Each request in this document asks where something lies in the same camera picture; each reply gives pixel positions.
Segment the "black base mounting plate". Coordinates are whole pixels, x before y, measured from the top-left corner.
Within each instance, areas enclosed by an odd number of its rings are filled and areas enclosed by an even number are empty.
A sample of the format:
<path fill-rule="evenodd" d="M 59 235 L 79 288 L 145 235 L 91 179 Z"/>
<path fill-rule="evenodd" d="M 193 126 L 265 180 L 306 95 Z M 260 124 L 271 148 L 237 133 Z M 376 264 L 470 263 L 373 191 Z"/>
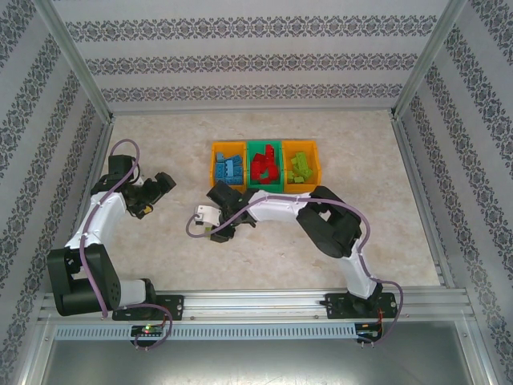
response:
<path fill-rule="evenodd" d="M 165 308 L 172 321 L 180 321 L 184 311 L 183 295 L 157 295 L 149 303 L 126 305 L 112 312 L 114 321 L 162 321 Z"/>
<path fill-rule="evenodd" d="M 328 293 L 320 301 L 328 319 L 394 318 L 398 313 L 398 301 L 392 293 L 380 293 L 371 298 L 359 298 L 350 293 Z"/>

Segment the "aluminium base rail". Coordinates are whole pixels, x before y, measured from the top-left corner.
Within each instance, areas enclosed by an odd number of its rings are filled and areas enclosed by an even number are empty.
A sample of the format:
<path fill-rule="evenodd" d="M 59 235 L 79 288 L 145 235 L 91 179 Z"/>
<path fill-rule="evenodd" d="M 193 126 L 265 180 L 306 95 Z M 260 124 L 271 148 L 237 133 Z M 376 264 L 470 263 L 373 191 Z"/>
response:
<path fill-rule="evenodd" d="M 327 310 L 320 304 L 326 290 L 189 290 L 181 295 L 181 322 L 198 323 L 286 323 L 325 321 Z M 403 289 L 399 319 L 412 321 L 458 321 L 475 312 L 465 289 L 443 286 L 410 286 Z"/>

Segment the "aluminium back rail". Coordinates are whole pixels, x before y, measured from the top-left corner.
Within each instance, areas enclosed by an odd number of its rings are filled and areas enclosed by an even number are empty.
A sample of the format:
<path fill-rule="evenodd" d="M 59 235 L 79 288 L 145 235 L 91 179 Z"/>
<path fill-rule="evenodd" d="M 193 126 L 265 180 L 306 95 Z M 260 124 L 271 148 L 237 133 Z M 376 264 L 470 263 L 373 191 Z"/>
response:
<path fill-rule="evenodd" d="M 285 112 L 364 112 L 385 111 L 394 117 L 392 107 L 216 107 L 216 108 L 186 108 L 167 110 L 132 110 L 113 112 L 113 117 L 120 116 L 169 116 L 169 115 L 199 115 L 199 114 L 239 114 L 239 113 L 285 113 Z"/>

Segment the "grey metal sheet panel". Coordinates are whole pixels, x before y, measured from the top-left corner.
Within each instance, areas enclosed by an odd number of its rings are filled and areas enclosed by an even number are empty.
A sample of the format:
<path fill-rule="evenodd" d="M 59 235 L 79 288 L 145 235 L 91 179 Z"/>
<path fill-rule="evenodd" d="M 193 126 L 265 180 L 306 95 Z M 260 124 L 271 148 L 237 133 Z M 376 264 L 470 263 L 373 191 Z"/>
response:
<path fill-rule="evenodd" d="M 341 340 L 57 341 L 30 385 L 488 385 L 456 346 L 362 347 Z"/>

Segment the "aluminium frame post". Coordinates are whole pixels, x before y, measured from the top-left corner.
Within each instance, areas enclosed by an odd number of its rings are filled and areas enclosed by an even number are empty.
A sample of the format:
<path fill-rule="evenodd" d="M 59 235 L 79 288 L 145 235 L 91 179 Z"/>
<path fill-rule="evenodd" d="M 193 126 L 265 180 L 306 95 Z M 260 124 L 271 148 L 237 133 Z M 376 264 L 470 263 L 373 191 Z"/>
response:
<path fill-rule="evenodd" d="M 422 79 L 428 72 L 466 3 L 467 0 L 448 0 L 395 105 L 390 110 L 390 118 L 393 121 L 398 120 L 405 113 Z"/>
<path fill-rule="evenodd" d="M 112 112 L 107 105 L 107 101 L 103 97 L 85 59 L 81 55 L 76 46 L 69 30 L 64 21 L 55 9 L 52 0 L 32 0 L 34 6 L 48 30 L 52 34 L 54 40 L 59 45 L 61 52 L 64 54 L 71 69 L 76 74 L 80 84 L 86 92 L 88 99 L 92 102 L 95 110 L 99 113 L 103 122 L 111 122 Z"/>

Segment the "orange plastic bin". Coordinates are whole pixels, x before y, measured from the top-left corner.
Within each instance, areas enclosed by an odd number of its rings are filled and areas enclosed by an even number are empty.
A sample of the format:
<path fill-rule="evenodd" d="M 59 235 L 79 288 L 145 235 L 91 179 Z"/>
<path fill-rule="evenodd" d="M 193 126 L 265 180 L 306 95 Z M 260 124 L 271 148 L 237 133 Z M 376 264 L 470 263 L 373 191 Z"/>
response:
<path fill-rule="evenodd" d="M 229 157 L 240 155 L 243 158 L 243 164 L 241 165 L 244 168 L 243 176 L 240 178 L 243 179 L 244 184 L 241 186 L 231 186 L 235 190 L 239 192 L 244 192 L 247 188 L 247 145 L 244 141 L 214 141 L 212 143 L 211 150 L 211 161 L 210 161 L 210 183 L 211 186 L 214 186 L 217 181 L 214 180 L 214 168 L 216 164 L 216 154 L 218 152 L 222 152 L 224 154 L 224 164 L 233 164 L 232 161 L 228 160 Z"/>
<path fill-rule="evenodd" d="M 309 193 L 312 192 L 320 183 L 322 177 L 321 164 L 319 161 L 317 143 L 315 140 L 283 140 L 282 157 L 285 172 L 285 193 Z M 293 184 L 292 180 L 287 179 L 287 171 L 292 170 L 297 175 L 298 167 L 291 163 L 291 159 L 297 152 L 304 152 L 307 156 L 308 167 L 313 170 L 313 175 L 305 184 Z"/>

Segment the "small circuit board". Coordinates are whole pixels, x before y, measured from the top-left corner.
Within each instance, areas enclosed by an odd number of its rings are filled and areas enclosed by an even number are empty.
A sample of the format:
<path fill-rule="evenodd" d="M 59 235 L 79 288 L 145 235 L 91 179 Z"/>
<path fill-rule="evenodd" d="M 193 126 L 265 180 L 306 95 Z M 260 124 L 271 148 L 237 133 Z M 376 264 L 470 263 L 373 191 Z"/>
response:
<path fill-rule="evenodd" d="M 147 324 L 143 326 L 132 326 L 131 337 L 161 337 L 164 333 L 164 327 L 161 325 Z"/>
<path fill-rule="evenodd" d="M 383 333 L 381 323 L 357 323 L 355 329 L 357 340 L 363 343 L 376 343 Z"/>

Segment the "aluminium side rail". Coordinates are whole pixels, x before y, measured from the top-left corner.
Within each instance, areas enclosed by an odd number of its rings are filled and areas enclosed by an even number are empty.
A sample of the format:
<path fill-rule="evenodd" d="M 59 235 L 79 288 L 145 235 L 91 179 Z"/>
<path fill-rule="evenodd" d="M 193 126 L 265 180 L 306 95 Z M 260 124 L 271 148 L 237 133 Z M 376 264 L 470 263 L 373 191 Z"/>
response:
<path fill-rule="evenodd" d="M 438 280 L 440 281 L 440 284 L 446 288 L 456 288 L 457 286 L 455 285 L 451 275 L 450 267 L 447 263 L 442 242 L 434 223 L 427 195 L 424 191 L 421 176 L 414 161 L 414 155 L 409 146 L 404 127 L 402 126 L 402 123 L 394 117 L 391 118 L 391 125 L 401 154 L 402 162 L 406 170 L 406 175 L 410 182 L 410 188 L 414 196 L 431 257 L 437 271 Z"/>
<path fill-rule="evenodd" d="M 90 207 L 91 189 L 102 175 L 103 162 L 107 156 L 111 135 L 115 126 L 116 116 L 113 115 L 108 122 L 102 127 L 102 132 L 99 135 L 98 143 L 95 147 L 94 156 L 92 158 L 91 167 L 87 174 L 87 182 L 83 191 L 82 201 L 80 205 L 79 215 L 77 216 L 77 224 L 75 232 L 81 233 L 82 223 L 87 217 Z"/>

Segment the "green plastic bin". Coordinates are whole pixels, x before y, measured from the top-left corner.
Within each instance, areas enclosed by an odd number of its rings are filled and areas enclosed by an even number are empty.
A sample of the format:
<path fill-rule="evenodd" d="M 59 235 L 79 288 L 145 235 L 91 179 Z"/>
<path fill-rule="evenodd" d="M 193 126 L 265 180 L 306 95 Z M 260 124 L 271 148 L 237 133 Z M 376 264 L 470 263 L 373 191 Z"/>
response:
<path fill-rule="evenodd" d="M 251 184 L 250 182 L 250 172 L 252 158 L 257 154 L 265 155 L 265 145 L 271 144 L 275 148 L 276 162 L 275 164 L 280 169 L 280 184 L 278 185 L 270 185 L 270 184 Z M 268 166 L 271 163 L 266 164 L 266 170 L 263 172 L 268 177 Z M 251 140 L 247 142 L 247 187 L 248 188 L 257 188 L 262 189 L 271 193 L 282 193 L 284 191 L 284 164 L 282 160 L 282 146 L 279 140 Z"/>

